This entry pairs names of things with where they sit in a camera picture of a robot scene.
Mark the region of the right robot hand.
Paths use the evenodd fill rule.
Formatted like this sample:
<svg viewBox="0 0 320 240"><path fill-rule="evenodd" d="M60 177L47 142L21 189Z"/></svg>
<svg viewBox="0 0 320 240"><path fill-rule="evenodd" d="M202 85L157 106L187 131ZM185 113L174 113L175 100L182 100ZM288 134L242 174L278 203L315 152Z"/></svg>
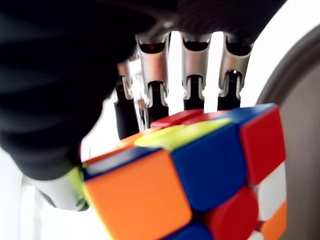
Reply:
<svg viewBox="0 0 320 240"><path fill-rule="evenodd" d="M282 0L3 0L0 146L44 198L82 212L80 146L136 37L226 32L253 43Z"/></svg>

